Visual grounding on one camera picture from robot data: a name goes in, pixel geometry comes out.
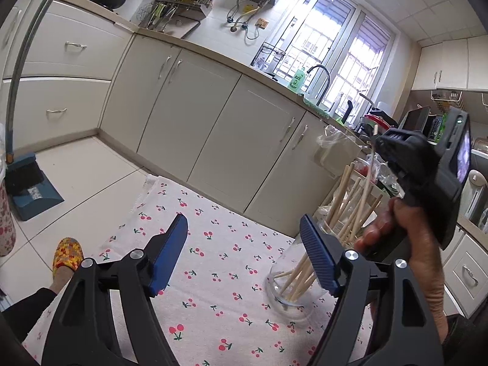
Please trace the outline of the person right hand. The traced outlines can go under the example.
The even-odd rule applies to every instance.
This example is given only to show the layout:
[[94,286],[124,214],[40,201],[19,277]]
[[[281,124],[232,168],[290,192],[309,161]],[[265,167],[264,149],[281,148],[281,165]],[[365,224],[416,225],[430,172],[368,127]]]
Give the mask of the person right hand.
[[378,248],[380,242],[388,242],[401,236],[399,228],[406,231],[411,246],[409,266],[429,305],[439,339],[444,341],[448,333],[448,323],[443,312],[443,265],[438,242],[423,209],[409,206],[398,197],[390,199],[388,209],[366,227],[362,237],[355,242],[354,249],[361,254],[371,253]]

